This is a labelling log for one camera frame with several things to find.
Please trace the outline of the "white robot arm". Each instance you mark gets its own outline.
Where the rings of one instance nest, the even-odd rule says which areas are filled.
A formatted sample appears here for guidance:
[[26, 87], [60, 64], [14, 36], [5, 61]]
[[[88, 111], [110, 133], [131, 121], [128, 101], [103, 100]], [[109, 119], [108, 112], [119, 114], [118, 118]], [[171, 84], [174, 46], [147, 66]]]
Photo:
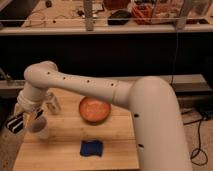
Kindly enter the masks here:
[[17, 103], [36, 116], [50, 88], [125, 108], [132, 113], [140, 171], [193, 171], [180, 107], [173, 88], [156, 76], [134, 83], [64, 74], [52, 61], [28, 66]]

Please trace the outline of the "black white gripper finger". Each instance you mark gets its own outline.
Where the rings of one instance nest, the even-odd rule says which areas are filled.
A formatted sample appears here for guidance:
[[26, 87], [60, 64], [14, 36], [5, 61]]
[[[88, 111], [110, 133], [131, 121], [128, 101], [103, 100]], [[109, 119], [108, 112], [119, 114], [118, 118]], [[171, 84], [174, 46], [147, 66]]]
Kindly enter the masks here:
[[17, 134], [23, 129], [24, 120], [23, 114], [20, 113], [6, 122], [6, 128], [14, 134]]
[[44, 112], [43, 109], [38, 110], [37, 113], [36, 113], [35, 119], [39, 118], [43, 114], [43, 112]]

